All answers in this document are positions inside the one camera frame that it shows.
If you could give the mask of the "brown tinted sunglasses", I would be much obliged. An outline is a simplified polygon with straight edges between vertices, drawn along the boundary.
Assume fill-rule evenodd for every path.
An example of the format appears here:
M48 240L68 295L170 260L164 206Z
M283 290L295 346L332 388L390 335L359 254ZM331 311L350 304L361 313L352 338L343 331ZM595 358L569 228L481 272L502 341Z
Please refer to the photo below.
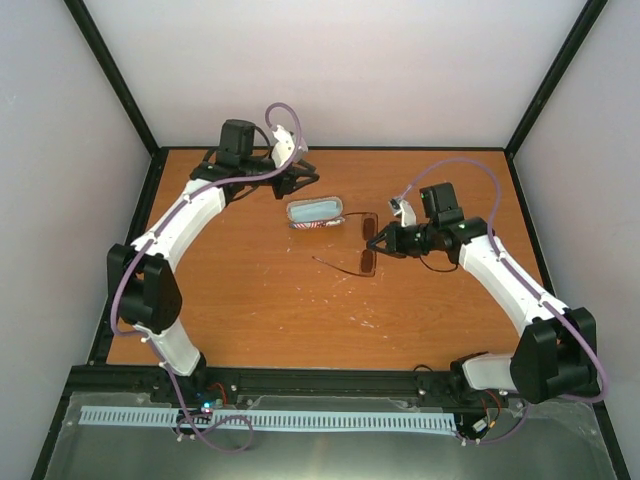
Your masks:
M355 277L371 278L375 276L377 267L377 253L369 245L378 234L378 215L375 212L350 212L343 214L345 219L358 217L360 219L360 235L364 242L364 249L360 252L358 270L348 270L341 266L333 265L330 262L313 256L312 259L341 273Z

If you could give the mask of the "flag newsprint glasses case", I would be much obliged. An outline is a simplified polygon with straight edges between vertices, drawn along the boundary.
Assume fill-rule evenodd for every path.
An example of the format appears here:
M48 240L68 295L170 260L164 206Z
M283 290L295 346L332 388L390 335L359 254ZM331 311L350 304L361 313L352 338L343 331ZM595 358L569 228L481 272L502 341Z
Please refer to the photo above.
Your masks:
M295 230L334 227L345 221L343 202L336 196L292 201L286 214L289 227Z

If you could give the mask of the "light blue cleaning cloth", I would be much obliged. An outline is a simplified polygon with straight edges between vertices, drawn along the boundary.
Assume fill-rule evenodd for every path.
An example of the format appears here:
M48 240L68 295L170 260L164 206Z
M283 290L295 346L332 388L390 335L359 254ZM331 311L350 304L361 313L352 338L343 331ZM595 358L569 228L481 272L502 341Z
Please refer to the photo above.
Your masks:
M323 221L337 217L342 207L333 200L291 205L290 218L294 223Z

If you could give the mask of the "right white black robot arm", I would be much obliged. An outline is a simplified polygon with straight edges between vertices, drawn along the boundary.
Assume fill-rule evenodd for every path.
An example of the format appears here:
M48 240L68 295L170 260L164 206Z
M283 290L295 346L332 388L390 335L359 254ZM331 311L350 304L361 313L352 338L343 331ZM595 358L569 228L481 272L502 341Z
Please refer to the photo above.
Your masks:
M511 354L480 353L459 360L463 385L503 390L539 404L585 394L597 383L595 320L571 309L537 283L509 254L489 224L465 217L451 183L425 187L427 217L420 223L409 202L390 200L394 221L367 245L394 258L423 258L434 251L475 278L506 313L519 341Z

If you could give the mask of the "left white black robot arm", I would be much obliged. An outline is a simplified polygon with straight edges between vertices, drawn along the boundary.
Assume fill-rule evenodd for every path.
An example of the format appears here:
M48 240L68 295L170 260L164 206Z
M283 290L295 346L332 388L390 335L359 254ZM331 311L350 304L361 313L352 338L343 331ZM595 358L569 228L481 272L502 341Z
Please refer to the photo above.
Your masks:
M271 124L274 143L253 154L258 127L228 120L219 147L194 168L179 197L144 234L107 255L108 315L117 337L137 336L150 344L158 364L174 376L172 388L186 402L208 390L204 354L192 343L181 319L182 295L175 271L194 240L233 197L246 187L270 185L276 197L290 194L296 175L311 171L302 162L308 148L301 126Z

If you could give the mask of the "black frame post left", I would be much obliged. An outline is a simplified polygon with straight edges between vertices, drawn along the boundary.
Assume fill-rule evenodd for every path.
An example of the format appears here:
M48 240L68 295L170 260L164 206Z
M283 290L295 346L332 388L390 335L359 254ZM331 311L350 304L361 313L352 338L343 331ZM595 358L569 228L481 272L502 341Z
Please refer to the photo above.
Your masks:
M63 3L123 107L145 150L153 156L160 147L88 7L82 0L64 0Z

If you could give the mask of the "black frame post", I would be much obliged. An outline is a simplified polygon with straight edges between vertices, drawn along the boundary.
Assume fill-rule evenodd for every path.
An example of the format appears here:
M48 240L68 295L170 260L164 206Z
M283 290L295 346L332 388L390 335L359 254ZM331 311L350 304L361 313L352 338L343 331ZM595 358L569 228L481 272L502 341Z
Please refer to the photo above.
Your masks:
M585 2L504 148L507 160L513 160L524 144L607 3L607 0Z
M63 3L123 107L145 150L153 156L160 147L88 7L82 0L64 0Z

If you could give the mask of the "black aluminium front rail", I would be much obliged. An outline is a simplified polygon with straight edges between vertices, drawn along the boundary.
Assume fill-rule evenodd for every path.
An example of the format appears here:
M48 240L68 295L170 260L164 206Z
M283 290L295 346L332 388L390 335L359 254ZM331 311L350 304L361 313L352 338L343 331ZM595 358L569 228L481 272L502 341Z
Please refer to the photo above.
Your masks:
M178 378L186 404L195 407L221 398L312 396L416 399L421 406L467 406L486 389L467 386L452 371L313 370L206 367ZM178 403L169 374L161 367L88 365L71 369L63 394L147 393L154 402Z

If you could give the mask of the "black frame post right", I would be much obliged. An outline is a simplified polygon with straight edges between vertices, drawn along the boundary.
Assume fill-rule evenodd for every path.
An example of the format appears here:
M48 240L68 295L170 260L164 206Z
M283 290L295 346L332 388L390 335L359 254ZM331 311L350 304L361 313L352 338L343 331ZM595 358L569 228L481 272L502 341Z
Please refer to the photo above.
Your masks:
M513 160L524 144L607 3L607 0L585 2L504 148L507 160Z

